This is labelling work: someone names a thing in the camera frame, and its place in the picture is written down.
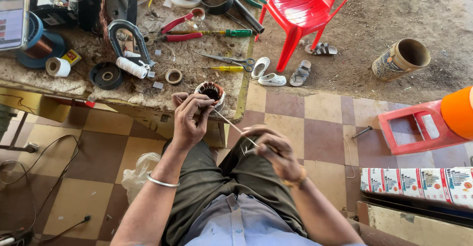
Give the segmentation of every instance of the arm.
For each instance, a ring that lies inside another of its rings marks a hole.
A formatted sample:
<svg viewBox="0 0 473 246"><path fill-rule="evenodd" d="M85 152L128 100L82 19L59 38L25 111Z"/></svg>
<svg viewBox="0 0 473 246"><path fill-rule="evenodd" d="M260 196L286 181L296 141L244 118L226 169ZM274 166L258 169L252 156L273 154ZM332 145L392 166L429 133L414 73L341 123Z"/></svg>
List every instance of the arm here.
<svg viewBox="0 0 473 246"><path fill-rule="evenodd" d="M151 177L157 181L177 184L182 163L189 150L207 130L207 119L214 100L205 95L177 93L172 96L174 138L161 157ZM196 122L194 113L202 109ZM166 187L147 181L128 208L112 240L111 246L158 245L168 221L174 201L175 187Z"/></svg>
<svg viewBox="0 0 473 246"><path fill-rule="evenodd" d="M267 125L254 125L244 130L244 136L261 135L256 141L259 146L256 153L272 163L281 179L296 183L291 189L294 202L313 241L328 246L363 243L352 226L315 184L303 176L288 138L269 129Z"/></svg>

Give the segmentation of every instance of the checkered tile floor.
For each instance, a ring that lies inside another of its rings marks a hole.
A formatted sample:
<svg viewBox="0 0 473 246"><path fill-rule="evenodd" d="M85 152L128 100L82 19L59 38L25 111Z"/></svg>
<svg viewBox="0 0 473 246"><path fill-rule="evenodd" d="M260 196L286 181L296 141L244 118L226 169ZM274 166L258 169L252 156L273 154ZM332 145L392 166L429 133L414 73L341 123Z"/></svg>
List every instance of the checkered tile floor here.
<svg viewBox="0 0 473 246"><path fill-rule="evenodd" d="M359 167L418 168L470 164L468 157L473 156L472 143L393 156L376 116L405 106L325 93L300 98L270 92L251 83L245 117L237 126L242 128L266 123L288 136L309 177L339 211L350 216L356 212L356 201L361 195ZM21 115L11 121L1 144L10 143L20 119ZM422 139L412 121L404 118L391 123L398 142ZM355 140L351 139L353 134L369 125L375 129ZM90 214L92 219L87 224L81 224L56 240L41 245L109 245L128 207L126 190L121 186L123 171L133 169L143 153L160 154L166 139L128 116L74 107L63 123L29 115L17 146L35 142L41 146L41 152L65 134L74 134L79 139L80 152L46 202L36 220L34 232L37 237L48 238ZM239 134L230 129L227 149L212 149L218 164L238 138ZM71 138L55 143L31 170L29 179L37 207L43 204L68 163L74 146ZM28 169L38 155L0 150L0 161L15 159ZM10 165L7 170L0 175L6 181L22 174L19 166ZM0 186L0 230L27 228L32 219L31 198L25 179Z"/></svg>

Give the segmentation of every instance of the blue shirt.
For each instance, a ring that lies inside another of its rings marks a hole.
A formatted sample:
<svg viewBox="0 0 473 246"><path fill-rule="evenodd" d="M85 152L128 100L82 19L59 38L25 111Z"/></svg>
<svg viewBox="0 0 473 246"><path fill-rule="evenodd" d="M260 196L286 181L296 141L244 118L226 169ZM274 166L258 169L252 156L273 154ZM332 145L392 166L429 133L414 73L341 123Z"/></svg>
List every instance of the blue shirt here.
<svg viewBox="0 0 473 246"><path fill-rule="evenodd" d="M269 206L245 194L220 195L210 202L179 243L184 245L320 246L295 233Z"/></svg>

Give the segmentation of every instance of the workbench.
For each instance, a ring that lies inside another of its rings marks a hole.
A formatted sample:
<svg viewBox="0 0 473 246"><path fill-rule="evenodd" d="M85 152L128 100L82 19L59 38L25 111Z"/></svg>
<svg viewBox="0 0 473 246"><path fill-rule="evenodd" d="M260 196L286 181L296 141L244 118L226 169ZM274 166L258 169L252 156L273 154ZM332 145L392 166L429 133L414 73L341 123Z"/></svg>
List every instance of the workbench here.
<svg viewBox="0 0 473 246"><path fill-rule="evenodd" d="M178 17L189 13L190 9L172 6L164 7L165 0L153 0L150 9L154 10L158 17L148 12L148 2L140 4L137 11L137 26L142 34L150 31L159 31L166 24ZM257 16L257 9L250 7L243 0L245 7ZM205 15L202 27L199 30L225 30L242 29L236 23L224 16ZM68 49L74 49L82 60L71 68L68 77L55 78L46 73L45 70L26 68L16 60L14 51L0 52L0 94L15 93L22 95L23 104L39 105L39 101L28 101L38 99L38 96L28 96L26 93L42 95L55 95L68 99L79 99L95 101L106 104L119 113L131 116L157 133L171 138L173 134L174 107L171 95L176 92L193 93L195 88L202 82L216 82L223 87L226 98L225 106L221 114L233 123L238 123L245 111L247 84L249 73L206 70L201 67L223 66L225 63L211 60L200 56L199 53L219 55L233 58L252 57L252 37L224 37L221 35L204 35L201 38L191 39L177 43L151 44L147 46L151 60L156 62L151 71L156 72L155 77L139 79L125 73L123 83L114 90L101 90L89 81L89 72L99 62L115 62L112 49L106 49L103 38L93 32L84 32L79 28L56 28L51 31L59 33L68 45ZM180 24L172 31L187 30L186 24ZM154 55L155 50L160 49L161 55ZM180 85L172 86L165 80L165 73L177 68L183 73L183 81ZM164 84L163 89L154 88L153 83L157 81ZM0 103L7 104L20 110L25 108L13 102L12 97L0 96ZM44 106L36 106L36 115L51 116ZM62 121L64 114L56 121ZM225 135L228 134L228 125L217 114L209 117L208 132L204 140L216 147L225 147Z"/></svg>

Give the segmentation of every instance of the orange container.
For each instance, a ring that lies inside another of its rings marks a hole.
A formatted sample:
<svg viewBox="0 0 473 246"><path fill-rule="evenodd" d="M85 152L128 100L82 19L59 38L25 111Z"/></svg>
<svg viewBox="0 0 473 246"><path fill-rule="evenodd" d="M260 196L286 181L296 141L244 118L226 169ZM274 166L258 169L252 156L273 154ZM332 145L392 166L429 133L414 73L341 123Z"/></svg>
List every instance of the orange container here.
<svg viewBox="0 0 473 246"><path fill-rule="evenodd" d="M440 106L448 127L463 138L473 140L473 88L446 95Z"/></svg>

